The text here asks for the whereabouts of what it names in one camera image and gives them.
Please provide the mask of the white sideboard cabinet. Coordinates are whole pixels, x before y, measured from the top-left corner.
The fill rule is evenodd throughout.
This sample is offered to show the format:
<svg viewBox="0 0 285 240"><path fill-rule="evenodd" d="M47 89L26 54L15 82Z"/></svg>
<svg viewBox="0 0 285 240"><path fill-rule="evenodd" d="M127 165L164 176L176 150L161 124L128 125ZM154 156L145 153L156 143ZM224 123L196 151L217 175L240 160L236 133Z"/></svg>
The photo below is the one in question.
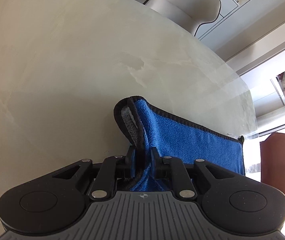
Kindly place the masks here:
<svg viewBox="0 0 285 240"><path fill-rule="evenodd" d="M196 37L227 61L285 23L285 0L220 0L215 22Z"/></svg>

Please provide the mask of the brown leather chair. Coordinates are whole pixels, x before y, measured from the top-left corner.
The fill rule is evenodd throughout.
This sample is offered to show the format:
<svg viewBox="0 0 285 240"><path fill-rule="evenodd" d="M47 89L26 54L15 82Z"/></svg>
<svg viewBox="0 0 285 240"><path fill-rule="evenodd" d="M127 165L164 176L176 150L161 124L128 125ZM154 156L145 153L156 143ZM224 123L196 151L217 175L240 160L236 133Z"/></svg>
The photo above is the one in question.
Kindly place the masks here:
<svg viewBox="0 0 285 240"><path fill-rule="evenodd" d="M285 133L271 133L260 142L261 182L285 195Z"/></svg>

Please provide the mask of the blue and grey microfibre towel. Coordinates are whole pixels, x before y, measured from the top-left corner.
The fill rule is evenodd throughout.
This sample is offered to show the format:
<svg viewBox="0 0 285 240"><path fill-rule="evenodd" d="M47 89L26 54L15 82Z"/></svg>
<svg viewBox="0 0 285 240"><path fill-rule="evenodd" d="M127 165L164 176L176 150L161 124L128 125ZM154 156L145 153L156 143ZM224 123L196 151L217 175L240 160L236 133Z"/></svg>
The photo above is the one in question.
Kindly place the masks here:
<svg viewBox="0 0 285 240"><path fill-rule="evenodd" d="M204 159L232 172L244 175L244 138L234 139L207 127L168 113L151 105L141 96L120 100L114 107L114 119L135 148L131 168L135 177L126 187L130 191L167 191L152 170L151 149L161 157L177 157L186 164Z"/></svg>

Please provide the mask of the beige dining chair right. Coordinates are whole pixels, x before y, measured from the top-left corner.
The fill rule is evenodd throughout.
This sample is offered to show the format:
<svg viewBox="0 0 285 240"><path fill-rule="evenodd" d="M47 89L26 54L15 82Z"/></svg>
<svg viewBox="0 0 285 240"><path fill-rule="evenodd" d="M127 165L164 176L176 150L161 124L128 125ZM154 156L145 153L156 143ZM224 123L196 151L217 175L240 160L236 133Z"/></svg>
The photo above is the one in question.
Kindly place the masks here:
<svg viewBox="0 0 285 240"><path fill-rule="evenodd" d="M136 0L179 25L193 36L200 26L215 22L221 0Z"/></svg>

